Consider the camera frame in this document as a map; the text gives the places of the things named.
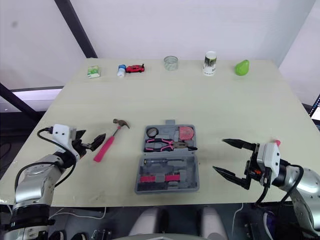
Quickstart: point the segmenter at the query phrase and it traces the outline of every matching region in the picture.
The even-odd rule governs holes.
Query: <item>small box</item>
[[[88,67],[88,77],[90,79],[100,77],[100,67],[99,66],[90,66]]]

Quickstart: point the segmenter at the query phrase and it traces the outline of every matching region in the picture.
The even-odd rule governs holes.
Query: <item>toy car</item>
[[[145,64],[142,65],[132,65],[132,66],[127,66],[125,71],[130,74],[130,73],[141,73],[145,71]]]

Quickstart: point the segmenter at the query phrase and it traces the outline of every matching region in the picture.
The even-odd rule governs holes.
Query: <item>toolbox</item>
[[[182,130],[189,130],[189,137],[184,135],[183,140],[180,138]],[[176,125],[175,120],[166,120],[165,125],[149,125],[145,128],[142,146],[144,155],[137,171],[137,194],[195,192],[199,189],[194,125]]]

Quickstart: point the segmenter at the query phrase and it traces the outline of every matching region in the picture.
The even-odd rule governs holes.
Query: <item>green fruit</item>
[[[239,62],[237,65],[235,65],[234,68],[235,74],[239,76],[244,76],[249,72],[249,61],[243,60],[242,62]]]

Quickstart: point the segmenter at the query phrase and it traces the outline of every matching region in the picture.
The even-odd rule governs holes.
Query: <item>table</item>
[[[142,64],[145,72],[117,78],[118,65]],[[68,82],[38,123],[0,181],[0,203],[14,203],[14,179],[19,169],[55,147],[36,132],[55,123],[86,129],[84,143],[116,128],[114,118],[127,120],[113,145],[97,163],[88,151],[67,181],[55,189],[53,206],[115,207],[255,202],[263,191],[235,185],[212,166],[244,176],[251,152],[223,143],[223,138],[252,143],[281,140],[281,158],[320,173],[320,133],[277,67],[253,60],[246,76],[234,74],[235,61],[219,60],[215,76],[202,74],[202,61],[180,60],[167,71],[162,60],[88,59]],[[88,79],[88,66],[99,65],[101,77]],[[147,125],[195,125],[200,189],[193,193],[137,195],[138,162]],[[265,201],[278,201],[285,192],[271,187]]]

